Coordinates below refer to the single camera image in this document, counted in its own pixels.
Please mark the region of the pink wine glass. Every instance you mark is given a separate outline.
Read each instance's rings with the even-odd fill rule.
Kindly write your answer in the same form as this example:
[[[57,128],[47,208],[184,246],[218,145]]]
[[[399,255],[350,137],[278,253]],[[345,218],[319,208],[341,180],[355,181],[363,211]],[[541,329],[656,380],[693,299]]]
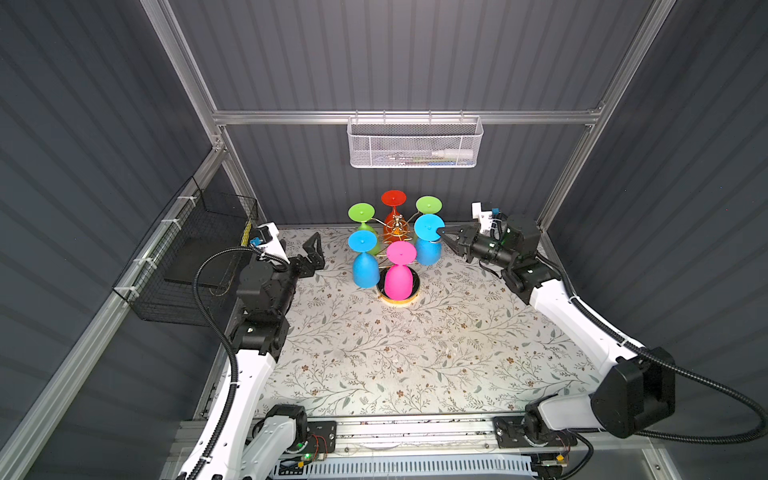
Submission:
[[[396,241],[387,248],[386,254],[392,266],[385,276],[385,294],[394,301],[406,300],[413,290],[410,264],[417,257],[416,248],[409,242]]]

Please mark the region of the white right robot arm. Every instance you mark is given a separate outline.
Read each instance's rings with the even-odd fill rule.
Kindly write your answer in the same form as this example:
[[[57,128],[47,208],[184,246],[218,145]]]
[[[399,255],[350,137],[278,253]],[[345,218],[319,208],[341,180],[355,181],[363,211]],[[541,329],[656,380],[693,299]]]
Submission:
[[[520,427],[529,443],[544,446],[556,434],[577,429],[627,438],[675,412],[673,372],[640,357],[641,343],[580,302],[565,274],[539,253],[534,223],[509,222],[497,236],[484,234],[478,222],[441,227],[438,234],[466,261],[499,267],[507,288],[557,325],[599,374],[592,392],[552,394],[529,404]]]

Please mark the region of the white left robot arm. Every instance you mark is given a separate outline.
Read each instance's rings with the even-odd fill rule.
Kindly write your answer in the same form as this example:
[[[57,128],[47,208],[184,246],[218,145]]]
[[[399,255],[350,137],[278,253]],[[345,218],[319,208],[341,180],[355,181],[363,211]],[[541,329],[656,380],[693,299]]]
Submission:
[[[193,298],[220,341],[227,362],[207,423],[198,443],[177,474],[180,479],[268,479],[282,457],[305,460],[309,442],[306,410],[279,404],[260,422],[254,420],[258,400],[275,370],[290,324],[287,314],[302,278],[325,266],[321,236],[314,233],[301,255],[289,257],[272,223],[234,252],[249,256],[240,273],[237,296],[243,304],[239,323],[225,333],[204,306],[194,279]]]

